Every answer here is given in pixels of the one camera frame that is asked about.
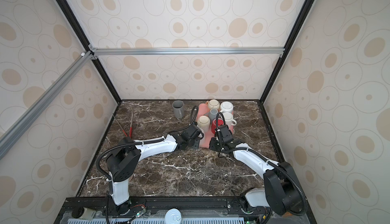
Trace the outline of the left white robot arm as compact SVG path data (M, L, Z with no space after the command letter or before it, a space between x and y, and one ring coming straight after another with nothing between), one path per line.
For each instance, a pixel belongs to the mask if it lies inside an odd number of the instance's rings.
M159 154L197 149L205 133L192 123L165 136L133 140L124 137L115 147L101 153L95 162L97 170L109 183L108 194L116 206L130 200L129 181L140 161Z

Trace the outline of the beige ceramic mug front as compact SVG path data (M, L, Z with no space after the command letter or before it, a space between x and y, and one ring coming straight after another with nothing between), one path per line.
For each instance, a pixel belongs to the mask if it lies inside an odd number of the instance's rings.
M202 115L197 120L198 127L202 129L205 133L210 130L211 120L208 116Z

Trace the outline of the dark grey ceramic mug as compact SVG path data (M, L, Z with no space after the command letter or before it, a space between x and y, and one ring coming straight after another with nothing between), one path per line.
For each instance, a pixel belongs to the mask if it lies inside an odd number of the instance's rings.
M184 102L176 100L172 103L173 113L177 119L184 118Z

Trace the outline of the red ceramic mug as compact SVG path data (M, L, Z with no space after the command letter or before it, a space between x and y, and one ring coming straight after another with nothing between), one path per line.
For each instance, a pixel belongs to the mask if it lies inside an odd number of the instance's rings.
M217 127L221 127L222 125L224 125L224 121L223 121L222 118L215 119L211 123L211 132L212 132L212 134L215 134L216 130L217 130Z

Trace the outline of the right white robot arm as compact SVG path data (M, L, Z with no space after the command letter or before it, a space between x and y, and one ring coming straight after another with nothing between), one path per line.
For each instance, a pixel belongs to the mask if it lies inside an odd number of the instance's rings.
M295 216L306 214L308 202L289 163L273 161L238 139L222 143L213 137L209 149L231 155L262 178L263 188L251 188L240 195L244 212L252 212L256 207L269 207L280 216L287 212Z

